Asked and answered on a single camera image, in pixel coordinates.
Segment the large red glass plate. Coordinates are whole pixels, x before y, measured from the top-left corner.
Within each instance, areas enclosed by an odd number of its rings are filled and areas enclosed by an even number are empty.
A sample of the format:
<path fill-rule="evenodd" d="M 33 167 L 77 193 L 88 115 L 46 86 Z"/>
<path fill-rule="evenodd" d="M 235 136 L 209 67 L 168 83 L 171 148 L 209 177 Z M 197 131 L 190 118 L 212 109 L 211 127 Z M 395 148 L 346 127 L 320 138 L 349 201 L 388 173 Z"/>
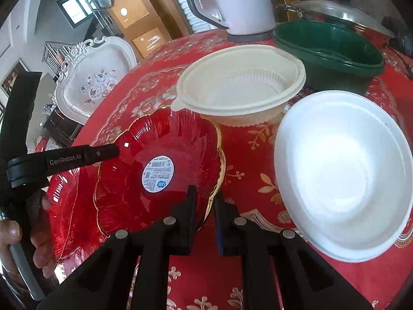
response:
<path fill-rule="evenodd" d="M 98 166 L 81 167 L 50 177 L 47 198 L 53 248 L 58 263 L 83 261 L 106 240 L 97 225 L 94 189 Z"/>

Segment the white foam bowl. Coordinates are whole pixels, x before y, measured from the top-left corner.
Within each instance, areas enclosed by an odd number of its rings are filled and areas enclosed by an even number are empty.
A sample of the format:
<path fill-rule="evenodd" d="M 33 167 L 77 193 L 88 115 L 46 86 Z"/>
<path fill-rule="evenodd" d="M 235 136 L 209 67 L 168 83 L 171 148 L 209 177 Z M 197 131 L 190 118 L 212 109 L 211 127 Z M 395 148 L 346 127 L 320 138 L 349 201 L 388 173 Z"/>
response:
<path fill-rule="evenodd" d="M 294 104 L 274 144 L 283 203 L 304 237 L 327 256 L 365 262 L 387 251 L 412 210 L 412 151 L 380 106 L 345 91 Z"/>

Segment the small red glass plate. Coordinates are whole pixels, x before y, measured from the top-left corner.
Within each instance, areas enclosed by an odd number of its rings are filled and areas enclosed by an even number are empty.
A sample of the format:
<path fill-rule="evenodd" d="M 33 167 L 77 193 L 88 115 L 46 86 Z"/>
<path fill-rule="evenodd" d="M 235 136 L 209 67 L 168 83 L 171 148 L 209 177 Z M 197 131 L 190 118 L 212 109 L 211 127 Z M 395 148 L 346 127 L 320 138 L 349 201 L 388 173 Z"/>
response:
<path fill-rule="evenodd" d="M 94 189 L 99 231 L 136 232 L 166 217 L 196 188 L 195 229 L 207 221 L 225 177 L 222 133 L 215 122 L 164 106 L 136 119 L 115 140 L 116 158 L 99 165 Z"/>

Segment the green plastic bowl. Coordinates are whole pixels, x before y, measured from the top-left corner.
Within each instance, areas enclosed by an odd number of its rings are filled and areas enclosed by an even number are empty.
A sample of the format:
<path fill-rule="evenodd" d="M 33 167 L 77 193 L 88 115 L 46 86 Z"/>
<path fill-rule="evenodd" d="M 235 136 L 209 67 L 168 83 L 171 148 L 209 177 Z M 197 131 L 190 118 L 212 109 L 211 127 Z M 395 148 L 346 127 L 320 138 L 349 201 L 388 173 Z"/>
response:
<path fill-rule="evenodd" d="M 344 27 L 315 20 L 278 24 L 276 46 L 305 65 L 306 85 L 316 91 L 343 90 L 364 95 L 384 72 L 381 52 L 367 39 Z"/>

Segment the dark wooden sideboard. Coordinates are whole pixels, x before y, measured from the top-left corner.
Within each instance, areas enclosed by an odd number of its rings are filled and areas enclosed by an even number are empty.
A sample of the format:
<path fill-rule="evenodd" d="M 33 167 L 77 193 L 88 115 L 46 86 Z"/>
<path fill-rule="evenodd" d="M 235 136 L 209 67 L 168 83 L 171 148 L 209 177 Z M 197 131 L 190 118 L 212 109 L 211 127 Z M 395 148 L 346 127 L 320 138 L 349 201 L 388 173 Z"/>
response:
<path fill-rule="evenodd" d="M 58 108 L 48 116 L 44 128 L 48 135 L 64 147 L 70 147 L 83 125 L 65 116 Z"/>

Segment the white ornate floral chair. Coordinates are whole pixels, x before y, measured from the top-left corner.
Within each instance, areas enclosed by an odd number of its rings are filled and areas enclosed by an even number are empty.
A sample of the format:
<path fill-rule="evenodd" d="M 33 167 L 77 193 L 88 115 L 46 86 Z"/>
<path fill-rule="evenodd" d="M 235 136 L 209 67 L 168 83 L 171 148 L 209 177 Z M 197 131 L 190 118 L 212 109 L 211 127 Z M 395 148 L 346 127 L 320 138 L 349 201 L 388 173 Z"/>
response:
<path fill-rule="evenodd" d="M 137 65 L 132 47 L 117 36 L 85 40 L 69 50 L 60 67 L 55 102 L 69 119 L 86 124 L 95 109 Z"/>

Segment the cream plastic bowl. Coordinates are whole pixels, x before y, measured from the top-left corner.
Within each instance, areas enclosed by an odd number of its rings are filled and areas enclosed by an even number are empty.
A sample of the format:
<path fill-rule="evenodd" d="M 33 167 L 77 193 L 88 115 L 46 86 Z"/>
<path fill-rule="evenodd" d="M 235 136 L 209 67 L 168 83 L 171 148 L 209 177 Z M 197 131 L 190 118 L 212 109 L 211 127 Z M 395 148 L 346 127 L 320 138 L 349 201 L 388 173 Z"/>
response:
<path fill-rule="evenodd" d="M 239 45 L 198 59 L 179 77 L 173 111 L 188 109 L 230 127 L 279 118 L 304 87 L 303 62 L 270 45 Z"/>

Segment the steel pot with lid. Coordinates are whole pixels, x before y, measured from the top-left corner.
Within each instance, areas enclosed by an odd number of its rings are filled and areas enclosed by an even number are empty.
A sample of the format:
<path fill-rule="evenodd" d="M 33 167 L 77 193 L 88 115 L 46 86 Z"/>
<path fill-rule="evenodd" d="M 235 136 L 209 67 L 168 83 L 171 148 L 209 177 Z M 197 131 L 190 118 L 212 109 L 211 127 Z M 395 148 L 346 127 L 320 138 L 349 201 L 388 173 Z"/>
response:
<path fill-rule="evenodd" d="M 297 13 L 300 18 L 313 19 L 322 17 L 325 22 L 343 24 L 351 29 L 371 30 L 386 38 L 393 38 L 394 33 L 385 28 L 379 21 L 359 9 L 327 0 L 310 0 L 277 4 L 278 9 Z"/>

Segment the white electric kettle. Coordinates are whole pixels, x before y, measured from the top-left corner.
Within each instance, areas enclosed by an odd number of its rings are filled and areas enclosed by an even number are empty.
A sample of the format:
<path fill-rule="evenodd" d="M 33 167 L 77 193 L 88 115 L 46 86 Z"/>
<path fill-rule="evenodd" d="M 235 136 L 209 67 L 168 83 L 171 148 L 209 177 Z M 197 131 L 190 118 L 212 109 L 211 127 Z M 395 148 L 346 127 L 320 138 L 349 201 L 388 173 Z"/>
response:
<path fill-rule="evenodd" d="M 224 29 L 233 43 L 268 40 L 276 26 L 271 0 L 212 0 L 219 17 L 204 8 L 202 0 L 186 1 L 197 18 Z"/>

